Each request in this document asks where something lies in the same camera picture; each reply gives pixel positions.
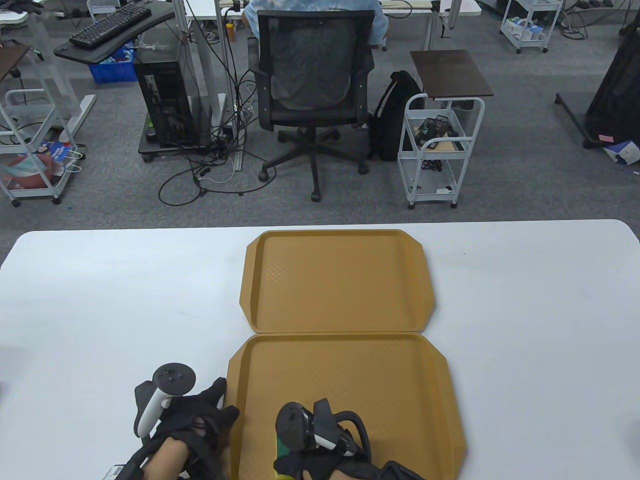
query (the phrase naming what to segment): chair base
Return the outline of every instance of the chair base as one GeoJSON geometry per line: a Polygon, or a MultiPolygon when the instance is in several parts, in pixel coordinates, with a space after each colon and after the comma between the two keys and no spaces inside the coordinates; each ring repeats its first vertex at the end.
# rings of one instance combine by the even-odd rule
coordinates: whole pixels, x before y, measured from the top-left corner
{"type": "Polygon", "coordinates": [[[364,157],[354,157],[347,152],[343,152],[341,150],[337,150],[336,148],[331,148],[323,144],[329,139],[338,138],[340,138],[340,132],[335,128],[323,132],[322,135],[319,135],[318,137],[316,137],[315,127],[307,127],[306,131],[304,131],[303,129],[298,129],[298,132],[296,134],[279,131],[279,142],[284,143],[290,141],[291,143],[294,143],[296,147],[292,148],[290,151],[273,160],[263,163],[262,170],[258,174],[258,180],[260,180],[261,182],[266,182],[267,180],[269,180],[269,172],[267,170],[271,167],[278,166],[282,163],[288,162],[289,160],[293,160],[300,155],[309,155],[309,162],[311,164],[311,175],[313,176],[314,180],[314,190],[311,194],[311,201],[319,202],[320,200],[322,200],[322,192],[320,192],[320,182],[318,180],[316,155],[329,155],[330,157],[338,158],[341,160],[356,161],[358,163],[358,173],[360,175],[369,173],[369,167],[365,164],[364,157]]]}

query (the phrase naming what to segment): white table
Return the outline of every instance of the white table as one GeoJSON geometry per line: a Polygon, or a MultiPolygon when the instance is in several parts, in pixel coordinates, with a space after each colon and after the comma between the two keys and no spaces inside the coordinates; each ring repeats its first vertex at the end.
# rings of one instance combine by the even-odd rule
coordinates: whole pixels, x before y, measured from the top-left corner
{"type": "MultiPolygon", "coordinates": [[[[376,227],[425,246],[424,335],[452,371],[462,480],[638,478],[640,244],[625,224],[321,228],[376,227]]],[[[264,230],[22,236],[0,268],[0,344],[26,352],[0,403],[0,478],[100,480],[139,446],[135,385],[165,362],[192,366],[197,391],[224,375],[252,334],[238,297],[264,230]]]]}
{"type": "MultiPolygon", "coordinates": [[[[446,9],[451,7],[451,0],[442,0],[440,4],[441,17],[446,17],[448,15],[445,12],[446,9]]],[[[197,18],[198,20],[216,20],[216,8],[215,4],[212,0],[188,0],[188,2],[184,1],[184,9],[187,13],[187,19],[193,20],[197,18]]],[[[222,15],[224,16],[227,13],[227,19],[229,20],[239,20],[242,18],[243,9],[241,8],[239,12],[234,12],[230,8],[223,7],[221,8],[222,15]]],[[[419,48],[424,50],[427,47],[428,39],[429,39],[429,18],[431,16],[431,10],[427,9],[413,9],[413,11],[406,10],[398,10],[395,8],[383,9],[383,12],[387,15],[393,15],[395,17],[404,17],[411,13],[411,15],[423,15],[425,17],[425,28],[424,35],[422,40],[420,41],[419,48]]],[[[482,13],[482,9],[476,2],[476,0],[462,0],[462,4],[460,5],[460,15],[461,16],[477,16],[482,13]]]]}
{"type": "MultiPolygon", "coordinates": [[[[44,3],[46,0],[36,0],[38,3],[44,3]]],[[[65,104],[61,105],[62,108],[68,109],[70,119],[67,121],[67,128],[74,135],[78,129],[82,126],[86,116],[95,103],[95,95],[85,95],[82,100],[78,99],[71,82],[64,73],[64,68],[60,65],[60,59],[53,54],[53,42],[47,34],[42,21],[39,19],[40,15],[30,15],[26,12],[15,13],[10,11],[0,12],[0,27],[2,25],[19,25],[23,22],[27,22],[29,31],[34,36],[36,41],[36,48],[42,53],[44,58],[44,65],[49,70],[49,76],[53,79],[62,95],[65,99],[65,104]]],[[[60,133],[60,141],[68,141],[69,138],[66,132],[60,133]]]]}

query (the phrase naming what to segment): black backpack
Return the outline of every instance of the black backpack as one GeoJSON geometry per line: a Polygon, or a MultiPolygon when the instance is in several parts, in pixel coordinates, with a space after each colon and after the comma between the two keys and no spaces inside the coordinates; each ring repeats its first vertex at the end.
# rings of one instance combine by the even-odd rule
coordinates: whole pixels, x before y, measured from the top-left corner
{"type": "MultiPolygon", "coordinates": [[[[369,157],[377,154],[385,162],[395,162],[400,146],[400,134],[404,118],[404,107],[414,95],[422,93],[420,87],[406,70],[393,72],[391,83],[382,95],[373,117],[367,121],[369,126],[369,157]]],[[[414,100],[413,109],[424,107],[424,99],[414,100]]]]}

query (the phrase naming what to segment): rolling cart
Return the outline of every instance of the rolling cart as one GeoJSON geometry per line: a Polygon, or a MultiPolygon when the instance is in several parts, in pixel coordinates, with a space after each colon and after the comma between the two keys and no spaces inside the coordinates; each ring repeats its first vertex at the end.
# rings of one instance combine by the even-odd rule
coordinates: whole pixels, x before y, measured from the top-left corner
{"type": "Polygon", "coordinates": [[[428,94],[414,95],[406,103],[397,157],[406,199],[409,202],[408,208],[413,209],[416,202],[426,200],[448,201],[451,202],[451,208],[456,208],[471,152],[484,117],[484,101],[478,97],[435,99],[443,108],[410,109],[409,106],[416,99],[424,99],[426,102],[428,94]],[[453,102],[468,100],[474,102],[474,109],[479,109],[471,135],[465,134],[455,110],[451,107],[453,102]],[[457,135],[431,138],[422,146],[418,146],[415,131],[426,119],[439,116],[449,121],[457,135]],[[434,164],[438,165],[440,171],[430,168],[434,164]]]}
{"type": "MultiPolygon", "coordinates": [[[[26,45],[15,45],[0,49],[0,81],[15,68],[23,57],[26,56],[32,64],[34,63],[27,55],[28,51],[29,47],[26,45]]],[[[6,154],[10,156],[9,160],[5,158],[1,161],[0,189],[9,197],[14,207],[20,206],[20,198],[37,196],[49,196],[51,197],[51,202],[58,205],[61,202],[60,195],[69,177],[72,173],[78,171],[78,169],[71,170],[71,165],[84,158],[84,155],[80,155],[64,161],[63,171],[59,175],[60,178],[52,183],[53,163],[47,166],[38,157],[38,149],[49,129],[55,125],[62,125],[63,132],[67,134],[69,143],[71,143],[76,152],[77,145],[44,80],[41,77],[38,79],[42,88],[9,90],[4,96],[4,102],[0,104],[0,115],[4,124],[0,128],[0,156],[6,154]],[[23,103],[25,99],[23,95],[29,93],[44,95],[45,103],[23,103]],[[37,180],[37,184],[41,184],[42,187],[27,188],[22,186],[19,188],[19,186],[16,186],[13,177],[6,173],[6,169],[16,167],[15,160],[18,156],[24,157],[20,161],[21,167],[32,170],[33,173],[28,173],[29,177],[37,180]]]]}
{"type": "Polygon", "coordinates": [[[522,53],[522,49],[526,47],[542,47],[542,53],[547,53],[549,49],[547,48],[547,44],[549,43],[549,38],[551,38],[551,34],[556,27],[556,22],[558,20],[558,15],[560,15],[560,11],[562,10],[563,2],[558,0],[517,0],[517,2],[522,5],[522,8],[527,10],[527,18],[523,19],[524,24],[519,26],[520,28],[520,38],[516,38],[512,29],[509,28],[512,22],[509,21],[509,8],[511,7],[511,3],[513,0],[509,0],[507,3],[507,8],[504,11],[504,16],[502,18],[502,23],[500,24],[500,34],[507,37],[507,39],[516,47],[516,53],[522,53]],[[548,30],[543,30],[536,34],[536,38],[528,38],[526,40],[523,39],[523,36],[527,33],[527,27],[533,25],[533,14],[535,12],[555,12],[554,21],[551,22],[551,26],[548,30]]]}

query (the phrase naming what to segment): blue plastic crate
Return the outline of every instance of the blue plastic crate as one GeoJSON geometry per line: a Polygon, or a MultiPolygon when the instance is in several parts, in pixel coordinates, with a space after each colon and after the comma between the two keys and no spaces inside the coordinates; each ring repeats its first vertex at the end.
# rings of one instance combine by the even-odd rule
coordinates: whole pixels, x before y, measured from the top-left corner
{"type": "Polygon", "coordinates": [[[133,53],[127,47],[122,47],[98,65],[89,65],[93,80],[97,84],[137,82],[138,77],[133,68],[133,58],[133,53]]]}

